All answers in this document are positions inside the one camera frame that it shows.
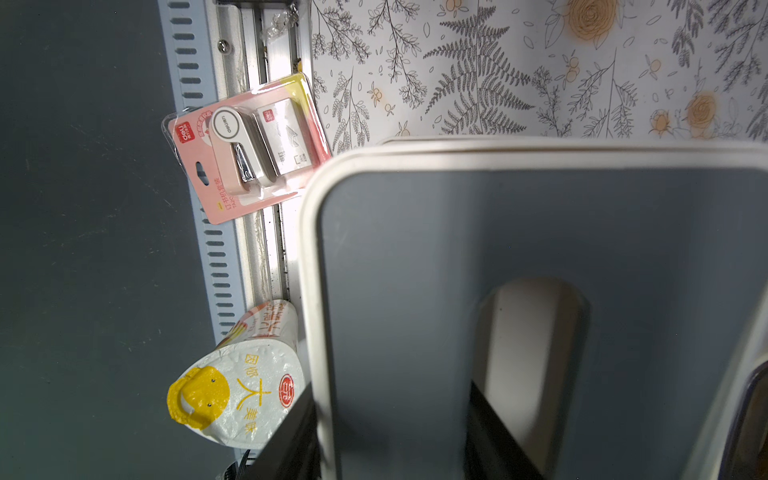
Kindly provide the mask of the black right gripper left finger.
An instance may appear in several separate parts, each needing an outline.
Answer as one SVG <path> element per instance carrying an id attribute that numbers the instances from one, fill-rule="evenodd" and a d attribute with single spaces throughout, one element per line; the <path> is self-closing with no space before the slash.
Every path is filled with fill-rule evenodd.
<path id="1" fill-rule="evenodd" d="M 264 449 L 248 463 L 245 454 L 237 479 L 319 479 L 320 447 L 312 384 L 301 393 Z"/>

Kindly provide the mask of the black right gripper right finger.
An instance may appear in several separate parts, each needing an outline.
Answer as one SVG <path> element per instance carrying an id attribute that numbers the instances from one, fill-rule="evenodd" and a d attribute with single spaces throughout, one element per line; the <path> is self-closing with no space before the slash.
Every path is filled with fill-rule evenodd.
<path id="1" fill-rule="evenodd" d="M 464 474 L 477 480 L 543 479 L 475 383 L 470 391 Z"/>

